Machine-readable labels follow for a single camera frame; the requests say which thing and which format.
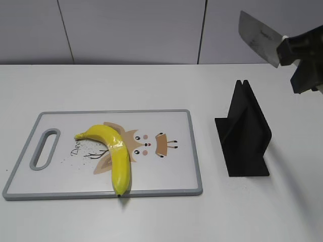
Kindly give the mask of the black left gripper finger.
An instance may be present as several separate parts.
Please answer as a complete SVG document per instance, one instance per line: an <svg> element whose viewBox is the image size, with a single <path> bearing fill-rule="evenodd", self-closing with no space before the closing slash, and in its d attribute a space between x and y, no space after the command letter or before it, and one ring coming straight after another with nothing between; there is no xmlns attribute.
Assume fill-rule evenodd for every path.
<svg viewBox="0 0 323 242"><path fill-rule="evenodd" d="M296 60L322 63L322 26L285 38L276 51L282 66L289 66Z"/></svg>

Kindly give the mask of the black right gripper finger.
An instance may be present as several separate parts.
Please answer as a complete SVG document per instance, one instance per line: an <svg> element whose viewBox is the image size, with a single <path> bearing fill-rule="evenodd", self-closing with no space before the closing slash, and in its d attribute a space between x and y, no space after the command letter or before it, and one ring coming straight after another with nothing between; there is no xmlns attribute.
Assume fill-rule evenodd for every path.
<svg viewBox="0 0 323 242"><path fill-rule="evenodd" d="M292 58L293 63L298 64L290 80L293 92L301 94L311 90L322 93L322 54L316 56L293 54Z"/></svg>

